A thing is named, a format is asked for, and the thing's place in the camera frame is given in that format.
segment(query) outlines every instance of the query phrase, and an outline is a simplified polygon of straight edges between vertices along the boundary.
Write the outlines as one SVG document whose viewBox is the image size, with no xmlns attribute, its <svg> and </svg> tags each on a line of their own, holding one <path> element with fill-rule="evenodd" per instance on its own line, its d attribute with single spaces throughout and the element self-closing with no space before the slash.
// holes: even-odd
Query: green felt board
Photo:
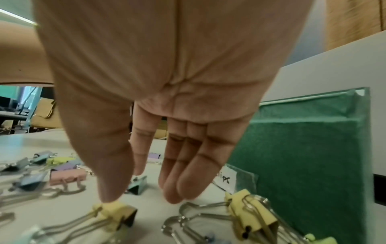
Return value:
<svg viewBox="0 0 386 244">
<path fill-rule="evenodd" d="M 370 94 L 361 92 L 261 106 L 228 161 L 258 174 L 257 193 L 302 234 L 372 243 Z"/>
</svg>

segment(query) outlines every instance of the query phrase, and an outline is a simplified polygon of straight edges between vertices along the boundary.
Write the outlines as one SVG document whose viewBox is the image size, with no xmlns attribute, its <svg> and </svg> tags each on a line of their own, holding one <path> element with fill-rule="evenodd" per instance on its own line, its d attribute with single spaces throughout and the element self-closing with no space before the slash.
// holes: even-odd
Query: hand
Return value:
<svg viewBox="0 0 386 244">
<path fill-rule="evenodd" d="M 114 201 L 144 171 L 162 116 L 171 203 L 227 162 L 289 55 L 309 0 L 34 0 L 64 128 Z M 136 101 L 128 142 L 129 106 Z"/>
</svg>

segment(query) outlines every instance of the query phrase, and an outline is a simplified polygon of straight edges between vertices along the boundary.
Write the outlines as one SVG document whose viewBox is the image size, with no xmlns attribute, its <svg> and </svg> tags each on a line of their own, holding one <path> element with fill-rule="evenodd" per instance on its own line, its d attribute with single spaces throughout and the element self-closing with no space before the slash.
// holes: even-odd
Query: paper label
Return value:
<svg viewBox="0 0 386 244">
<path fill-rule="evenodd" d="M 230 194 L 233 194 L 236 191 L 236 176 L 236 171 L 228 166 L 224 166 L 213 179 L 213 183 Z"/>
</svg>

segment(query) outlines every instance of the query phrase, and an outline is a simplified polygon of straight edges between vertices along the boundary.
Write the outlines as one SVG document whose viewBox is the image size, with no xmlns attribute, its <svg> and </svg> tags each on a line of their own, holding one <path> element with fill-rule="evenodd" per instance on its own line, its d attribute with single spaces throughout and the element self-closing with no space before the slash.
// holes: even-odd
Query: cardboard box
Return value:
<svg viewBox="0 0 386 244">
<path fill-rule="evenodd" d="M 31 127 L 63 128 L 55 100 L 41 98 L 31 118 Z"/>
</svg>

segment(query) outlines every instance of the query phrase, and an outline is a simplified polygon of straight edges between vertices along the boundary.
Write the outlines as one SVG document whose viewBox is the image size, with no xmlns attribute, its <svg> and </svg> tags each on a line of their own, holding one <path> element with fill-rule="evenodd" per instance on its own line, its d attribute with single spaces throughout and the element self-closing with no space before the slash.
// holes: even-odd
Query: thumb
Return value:
<svg viewBox="0 0 386 244">
<path fill-rule="evenodd" d="M 97 176 L 101 201 L 115 201 L 127 189 L 133 173 L 128 141 L 131 103 L 87 87 L 59 67 L 53 65 L 52 70 L 63 127 L 79 157 Z"/>
</svg>

